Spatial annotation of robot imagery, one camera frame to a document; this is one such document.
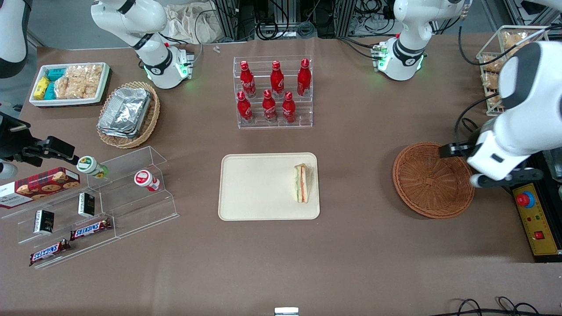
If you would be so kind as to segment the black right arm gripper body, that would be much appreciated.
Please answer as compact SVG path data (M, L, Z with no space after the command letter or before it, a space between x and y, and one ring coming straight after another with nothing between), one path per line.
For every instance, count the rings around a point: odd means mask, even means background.
M0 158L12 161L26 147L34 145L31 125L8 114L1 113Z

